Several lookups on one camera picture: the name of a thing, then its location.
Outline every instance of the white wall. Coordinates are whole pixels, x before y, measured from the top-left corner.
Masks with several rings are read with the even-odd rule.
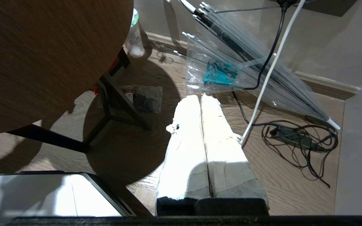
[[[199,0],[190,0],[198,6]],[[206,0],[218,9],[274,6],[268,0]],[[196,22],[177,1],[135,0],[140,24],[146,32],[185,40],[181,32],[195,33]],[[290,8],[286,24],[295,8]],[[239,28],[250,30],[268,47],[273,43],[280,9],[232,13]],[[362,0],[343,16],[302,10],[283,49],[281,60],[294,71],[336,80],[362,88]]]

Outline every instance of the wooden table top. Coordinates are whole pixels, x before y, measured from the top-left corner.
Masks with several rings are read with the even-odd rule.
[[[0,133],[64,112],[115,60],[132,0],[0,0]]]

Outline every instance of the wooden floor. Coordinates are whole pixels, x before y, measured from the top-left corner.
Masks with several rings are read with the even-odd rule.
[[[110,189],[129,203],[140,216],[155,212],[156,187],[160,165],[164,159],[170,134],[165,127],[172,122],[177,103],[186,96],[184,63],[178,56],[152,50],[146,59],[131,59],[126,70],[115,75],[121,85],[163,86],[163,103],[160,114],[144,113],[152,124],[152,131],[119,122],[110,122],[92,143],[87,155],[68,149],[41,144],[21,137],[0,134],[0,173],[14,173],[24,170],[63,170],[66,172],[95,173],[103,178]],[[240,91],[238,97],[244,105],[245,114],[250,117],[256,99]],[[222,103],[224,114],[233,131],[242,134],[246,123],[231,93],[215,95]],[[319,104],[339,124],[343,122],[344,101],[316,95]],[[88,91],[74,102],[73,109],[58,113],[37,122],[52,131],[82,140],[102,117],[99,98]],[[305,122],[300,116],[292,115],[264,105],[257,122],[270,120]],[[244,152],[253,169],[265,186],[272,215],[331,215],[334,210],[339,148],[326,160],[325,180],[313,180],[307,169],[299,170],[290,166],[260,137],[260,127],[250,134]],[[293,160],[303,158],[294,150],[281,147],[280,151]],[[312,155],[315,169],[323,154]]]

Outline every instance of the plastic bottle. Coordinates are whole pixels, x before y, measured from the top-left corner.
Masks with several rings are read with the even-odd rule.
[[[145,48],[143,47],[142,38],[140,36],[138,19],[139,14],[136,9],[134,9],[131,28],[129,29],[128,37],[125,40],[125,47],[132,57],[141,57],[145,54]]]

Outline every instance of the power adapter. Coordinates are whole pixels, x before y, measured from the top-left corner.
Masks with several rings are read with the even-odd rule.
[[[312,139],[304,134],[297,133],[292,129],[278,126],[270,131],[271,138],[281,141],[285,144],[292,145],[296,148],[304,150],[323,152],[325,149],[316,143],[312,143]]]

